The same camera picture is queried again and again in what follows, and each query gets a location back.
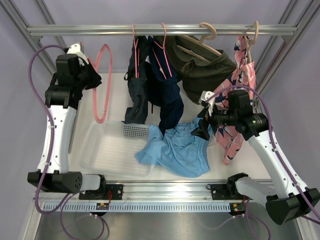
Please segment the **thin pink wire hanger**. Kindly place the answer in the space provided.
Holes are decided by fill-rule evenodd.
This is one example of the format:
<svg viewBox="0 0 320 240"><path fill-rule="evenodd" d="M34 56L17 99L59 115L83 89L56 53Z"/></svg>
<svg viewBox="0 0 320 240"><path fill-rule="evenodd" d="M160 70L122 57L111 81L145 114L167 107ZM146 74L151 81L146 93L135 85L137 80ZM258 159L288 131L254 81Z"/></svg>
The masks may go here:
<svg viewBox="0 0 320 240"><path fill-rule="evenodd" d="M171 71L171 68L170 68L170 65L169 65L169 61L168 61L167 54L166 54L166 49L165 49L166 37L167 37L167 29L166 29L166 25L165 25L164 22L161 22L161 25L162 25L163 31L164 31L163 41L162 41L162 45L160 45L160 44L158 44L158 43L156 43L156 45L157 45L160 49L162 49L162 51L163 51L163 56L164 56L164 60L165 60L165 63L166 63L166 66L167 66L167 69L168 69L168 72L169 72L169 76L172 77L173 75L172 75L172 71ZM158 59L155 51L154 51L154 50L152 50L152 51L153 51L153 54L154 54L154 56L155 56L155 59L156 59L156 61L157 61L157 63L158 63L159 70L160 70L160 72L162 73L164 79L166 80L166 79L167 79L167 76L166 76L166 74L165 74L165 72L164 72L164 70L163 70L163 68L162 68L162 65L161 65L161 63L160 63L160 61L159 61L159 59Z"/></svg>
<svg viewBox="0 0 320 240"><path fill-rule="evenodd" d="M138 71L138 67L139 67L139 48L138 48L139 38L136 37L134 23L131 24L131 27L132 27L133 47L134 47L135 78L138 78L139 77L139 71Z"/></svg>

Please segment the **dark navy shorts with zipper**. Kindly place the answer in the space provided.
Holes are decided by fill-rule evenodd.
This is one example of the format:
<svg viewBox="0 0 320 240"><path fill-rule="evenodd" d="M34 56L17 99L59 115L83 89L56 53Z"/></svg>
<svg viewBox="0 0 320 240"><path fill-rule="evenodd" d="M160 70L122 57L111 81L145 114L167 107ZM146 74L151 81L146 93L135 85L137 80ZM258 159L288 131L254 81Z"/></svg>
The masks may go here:
<svg viewBox="0 0 320 240"><path fill-rule="evenodd" d="M124 80L127 81L128 93L133 102L133 106L126 109L124 115L125 124L144 124L148 116L146 58L149 55L149 41L146 36L137 37L139 77L135 78L134 45L132 45L127 73L124 76Z"/></svg>

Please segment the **thick pink plastic hanger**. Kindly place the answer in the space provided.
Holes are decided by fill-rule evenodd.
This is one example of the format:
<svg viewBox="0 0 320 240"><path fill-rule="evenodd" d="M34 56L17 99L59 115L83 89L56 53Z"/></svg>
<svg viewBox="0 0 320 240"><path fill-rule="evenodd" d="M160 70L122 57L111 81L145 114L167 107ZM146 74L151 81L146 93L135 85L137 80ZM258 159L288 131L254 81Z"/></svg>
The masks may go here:
<svg viewBox="0 0 320 240"><path fill-rule="evenodd" d="M94 88L92 92L93 116L98 124L103 124L107 119L111 95L113 54L110 47L107 44L104 44L99 50L95 61L93 61L90 57L88 58L94 70L98 72L104 52L107 52L109 57L107 77L102 80L101 86Z"/></svg>

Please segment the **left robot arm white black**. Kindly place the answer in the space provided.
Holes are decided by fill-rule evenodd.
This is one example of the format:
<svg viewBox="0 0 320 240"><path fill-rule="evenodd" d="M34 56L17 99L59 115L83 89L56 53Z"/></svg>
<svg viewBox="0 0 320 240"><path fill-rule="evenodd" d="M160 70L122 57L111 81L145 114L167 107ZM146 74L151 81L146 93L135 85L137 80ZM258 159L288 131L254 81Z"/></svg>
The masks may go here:
<svg viewBox="0 0 320 240"><path fill-rule="evenodd" d="M83 91L98 87L102 78L81 52L59 55L55 64L56 72L44 94L47 129L43 152L36 171L28 173L27 181L44 192L89 191L100 200L108 192L101 183L102 177L70 171L68 154Z"/></svg>

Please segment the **light blue shorts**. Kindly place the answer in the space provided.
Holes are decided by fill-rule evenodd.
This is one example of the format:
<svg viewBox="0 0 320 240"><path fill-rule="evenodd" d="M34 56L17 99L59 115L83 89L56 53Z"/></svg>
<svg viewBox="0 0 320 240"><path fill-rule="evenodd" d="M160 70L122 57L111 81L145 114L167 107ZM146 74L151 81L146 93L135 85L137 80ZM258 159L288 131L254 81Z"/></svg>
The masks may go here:
<svg viewBox="0 0 320 240"><path fill-rule="evenodd" d="M207 156L209 141L191 134L199 123L183 122L165 133L150 125L146 146L135 154L141 164L161 166L175 175L197 178L210 170Z"/></svg>

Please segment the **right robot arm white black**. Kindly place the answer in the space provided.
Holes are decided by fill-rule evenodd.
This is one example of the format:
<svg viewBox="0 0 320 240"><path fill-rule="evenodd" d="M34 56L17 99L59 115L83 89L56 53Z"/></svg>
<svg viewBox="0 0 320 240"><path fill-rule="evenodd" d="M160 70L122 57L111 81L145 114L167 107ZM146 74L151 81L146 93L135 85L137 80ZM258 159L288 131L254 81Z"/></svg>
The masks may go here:
<svg viewBox="0 0 320 240"><path fill-rule="evenodd" d="M229 91L228 108L219 109L217 94L203 91L199 102L204 109L199 113L198 127L192 135L210 138L209 127L235 127L237 133L255 150L271 177L273 188L249 177L246 173L230 176L226 183L227 195L233 199L246 196L266 208L269 217L278 225L304 217L320 201L317 188L309 188L293 169L272 130L269 118L255 113L250 96L244 89Z"/></svg>

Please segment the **navy drawstring shorts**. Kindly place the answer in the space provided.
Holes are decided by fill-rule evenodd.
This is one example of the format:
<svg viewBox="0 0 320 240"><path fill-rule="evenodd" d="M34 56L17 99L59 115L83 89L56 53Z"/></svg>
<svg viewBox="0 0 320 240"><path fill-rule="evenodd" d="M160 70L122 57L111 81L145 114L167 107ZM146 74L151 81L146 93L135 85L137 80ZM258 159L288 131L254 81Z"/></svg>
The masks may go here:
<svg viewBox="0 0 320 240"><path fill-rule="evenodd" d="M147 40L149 42L149 65L146 70L147 96L148 101L153 106L160 107L160 122L158 127L161 133L164 134L166 130L173 129L179 123L183 115L184 103L180 95L177 74L169 62L169 57L166 53L172 77L170 77L163 50L156 45L162 44L152 36L149 36ZM160 72L153 50L160 61L167 79Z"/></svg>

